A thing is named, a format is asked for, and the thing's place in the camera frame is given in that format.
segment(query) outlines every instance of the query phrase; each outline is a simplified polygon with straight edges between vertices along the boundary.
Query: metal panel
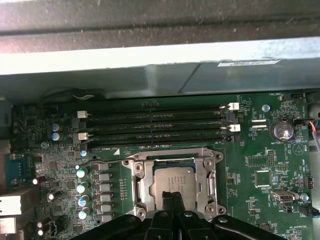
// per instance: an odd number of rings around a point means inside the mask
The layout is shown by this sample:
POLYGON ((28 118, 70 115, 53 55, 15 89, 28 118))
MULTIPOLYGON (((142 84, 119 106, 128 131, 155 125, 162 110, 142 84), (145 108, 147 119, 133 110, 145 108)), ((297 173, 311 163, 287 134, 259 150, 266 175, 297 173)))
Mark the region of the metal panel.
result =
POLYGON ((65 32, 318 17, 316 0, 1 1, 0 32, 65 32))
POLYGON ((203 63, 182 93, 239 93, 320 88, 320 60, 281 60, 271 65, 218 67, 203 63))

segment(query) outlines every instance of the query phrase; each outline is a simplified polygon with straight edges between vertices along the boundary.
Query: black plastic component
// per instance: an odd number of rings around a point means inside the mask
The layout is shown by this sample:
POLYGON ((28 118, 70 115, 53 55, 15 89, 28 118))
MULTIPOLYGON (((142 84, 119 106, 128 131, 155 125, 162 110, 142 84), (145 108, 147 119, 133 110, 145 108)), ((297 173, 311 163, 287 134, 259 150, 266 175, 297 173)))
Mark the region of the black plastic component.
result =
POLYGON ((284 240, 269 232, 268 226, 259 228, 228 215, 219 215, 209 223, 200 213, 185 211, 179 192, 163 192, 162 199, 163 210, 148 212, 143 222, 136 216, 122 215, 72 240, 284 240))
POLYGON ((65 230, 65 217, 63 215, 56 216, 49 222, 49 237, 55 239, 59 233, 65 230))
POLYGON ((307 189, 314 189, 314 178, 312 176, 303 176, 303 184, 307 189))
POLYGON ((229 215, 216 216, 211 222, 215 233, 235 240, 284 240, 269 231, 240 221, 229 215))
POLYGON ((316 208, 314 208, 311 205, 300 205, 299 206, 299 212, 302 213, 305 216, 313 217, 313 218, 319 218, 320 217, 320 211, 316 208))
POLYGON ((310 119, 320 120, 320 103, 310 103, 307 106, 307 113, 310 119))
POLYGON ((282 101, 299 100, 304 97, 301 93, 286 93, 281 96, 282 101))
POLYGON ((72 238, 72 240, 126 239, 127 237, 132 236, 132 234, 137 233, 140 227, 140 218, 127 214, 86 231, 81 235, 72 238))
POLYGON ((281 203, 281 207, 284 210, 284 212, 287 214, 292 214, 294 211, 294 207, 290 202, 281 203))
POLYGON ((306 93, 306 100, 309 103, 320 102, 320 91, 306 93))

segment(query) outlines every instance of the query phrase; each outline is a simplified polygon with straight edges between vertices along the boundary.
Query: connector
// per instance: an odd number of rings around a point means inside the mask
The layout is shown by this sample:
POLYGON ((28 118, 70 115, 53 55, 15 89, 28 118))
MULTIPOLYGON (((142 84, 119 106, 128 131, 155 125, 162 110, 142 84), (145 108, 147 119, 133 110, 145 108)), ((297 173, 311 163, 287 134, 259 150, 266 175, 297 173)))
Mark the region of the connector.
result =
POLYGON ((315 189, 314 178, 312 176, 303 176, 303 184, 307 189, 315 189))
POLYGON ((40 202, 40 187, 21 187, 0 196, 0 216, 22 215, 40 202))
POLYGON ((273 190, 271 195, 281 204, 292 203, 295 200, 294 196, 285 190, 273 190))
POLYGON ((230 132, 240 132, 241 131, 240 124, 231 124, 228 126, 228 130, 230 132))
POLYGON ((313 217, 313 218, 320 217, 320 211, 308 204, 300 205, 299 212, 308 217, 313 217))
POLYGON ((78 119, 86 119, 88 117, 87 111, 77 111, 76 114, 78 119))
POLYGON ((287 214, 292 214, 294 211, 294 207, 292 206, 291 202, 285 202, 281 203, 281 208, 284 210, 287 214))
POLYGON ((80 141, 89 139, 89 134, 87 132, 81 132, 81 133, 78 133, 77 135, 80 141))

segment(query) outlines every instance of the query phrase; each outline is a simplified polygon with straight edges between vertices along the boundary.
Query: white label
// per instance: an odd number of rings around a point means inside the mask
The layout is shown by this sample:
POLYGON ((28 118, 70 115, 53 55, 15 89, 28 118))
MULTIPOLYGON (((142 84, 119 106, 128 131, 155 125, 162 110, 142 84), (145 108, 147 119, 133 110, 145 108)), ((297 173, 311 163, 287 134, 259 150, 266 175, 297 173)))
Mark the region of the white label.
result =
POLYGON ((272 65, 281 60, 252 60, 252 61, 222 61, 218 67, 236 67, 236 66, 253 66, 253 65, 272 65))

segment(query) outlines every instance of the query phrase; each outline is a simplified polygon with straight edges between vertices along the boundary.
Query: cable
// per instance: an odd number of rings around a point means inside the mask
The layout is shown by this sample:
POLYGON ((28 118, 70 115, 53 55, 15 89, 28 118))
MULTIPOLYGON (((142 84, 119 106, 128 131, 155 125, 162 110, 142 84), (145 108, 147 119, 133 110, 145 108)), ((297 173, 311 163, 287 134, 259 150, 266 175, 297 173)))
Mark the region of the cable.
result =
POLYGON ((317 130, 314 123, 312 121, 309 121, 309 124, 311 125, 312 132, 315 133, 317 130))

